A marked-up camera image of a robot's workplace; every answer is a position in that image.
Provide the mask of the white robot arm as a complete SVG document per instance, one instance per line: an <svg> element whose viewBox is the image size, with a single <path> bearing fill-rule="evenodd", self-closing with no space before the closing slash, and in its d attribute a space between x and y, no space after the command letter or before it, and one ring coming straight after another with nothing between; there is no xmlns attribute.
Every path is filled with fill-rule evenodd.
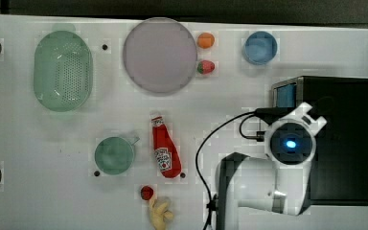
<svg viewBox="0 0 368 230"><path fill-rule="evenodd" d="M216 230L238 230L238 209L247 207L298 216L303 212L316 153L315 136L327 121L309 115L312 106L259 108L268 124L264 158L233 152L217 167Z"/></svg>

